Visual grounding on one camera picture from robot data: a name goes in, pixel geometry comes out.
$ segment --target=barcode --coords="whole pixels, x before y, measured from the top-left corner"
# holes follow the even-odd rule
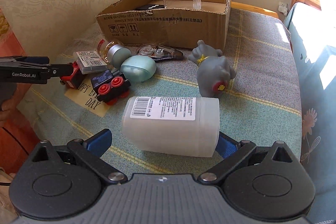
[[[88,66],[101,66],[103,63],[99,60],[94,60],[94,61],[86,61],[86,64]]]
[[[137,98],[133,105],[132,115],[145,116],[149,99],[150,98]]]

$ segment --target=gray squeeze toy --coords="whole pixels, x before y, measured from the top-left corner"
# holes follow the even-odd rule
[[[198,65],[196,79],[201,96],[214,97],[236,77],[236,71],[221,50],[215,50],[203,40],[198,40],[197,45],[187,59]]]

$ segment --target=black cable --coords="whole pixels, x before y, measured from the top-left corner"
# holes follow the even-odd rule
[[[17,138],[15,138],[14,136],[13,136],[13,134],[11,134],[7,129],[5,129],[4,127],[3,127],[3,130],[4,131],[6,131],[18,144],[19,144],[19,146],[21,146],[21,148],[24,150],[24,152],[27,154],[27,155],[29,155],[29,153],[28,153],[28,151],[23,147],[23,145],[18,141],[18,139]]]

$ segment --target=yellow paper note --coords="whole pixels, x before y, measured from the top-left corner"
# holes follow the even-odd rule
[[[97,100],[90,77],[85,78],[78,89],[68,89],[65,92],[65,96],[99,117],[104,117],[106,112],[110,109],[110,106]]]

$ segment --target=yellow flower mark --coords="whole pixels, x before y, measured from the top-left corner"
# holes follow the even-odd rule
[[[0,35],[5,34],[9,30],[9,24],[5,19],[5,16],[0,15]]]
[[[206,60],[209,56],[204,57],[204,54],[202,54],[201,58],[197,60],[198,65],[200,65],[204,60]]]
[[[225,86],[224,86],[224,85],[220,85],[220,86],[218,87],[218,90],[220,90],[220,91],[223,91],[223,90],[224,90],[224,88],[225,88]]]

